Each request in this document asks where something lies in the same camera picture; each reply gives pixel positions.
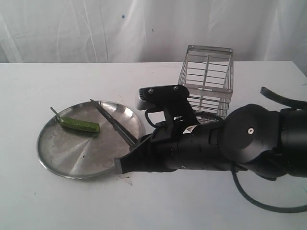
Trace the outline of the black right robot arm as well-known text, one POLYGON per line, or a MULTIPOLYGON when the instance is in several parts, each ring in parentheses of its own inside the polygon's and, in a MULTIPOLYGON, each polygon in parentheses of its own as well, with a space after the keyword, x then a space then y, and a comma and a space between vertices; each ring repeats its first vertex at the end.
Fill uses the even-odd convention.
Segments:
POLYGON ((121 174, 249 170, 270 180, 306 177, 307 113, 248 104, 223 121, 180 121, 144 136, 129 154, 115 159, 115 167, 121 174))

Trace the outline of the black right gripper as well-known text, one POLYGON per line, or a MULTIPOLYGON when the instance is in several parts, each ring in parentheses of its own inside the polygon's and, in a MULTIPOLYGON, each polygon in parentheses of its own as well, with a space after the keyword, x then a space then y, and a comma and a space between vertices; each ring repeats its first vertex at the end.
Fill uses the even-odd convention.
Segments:
POLYGON ((128 154, 115 158, 115 172, 216 170, 215 122, 188 126, 173 138, 157 140, 161 133, 156 130, 142 137, 128 154))

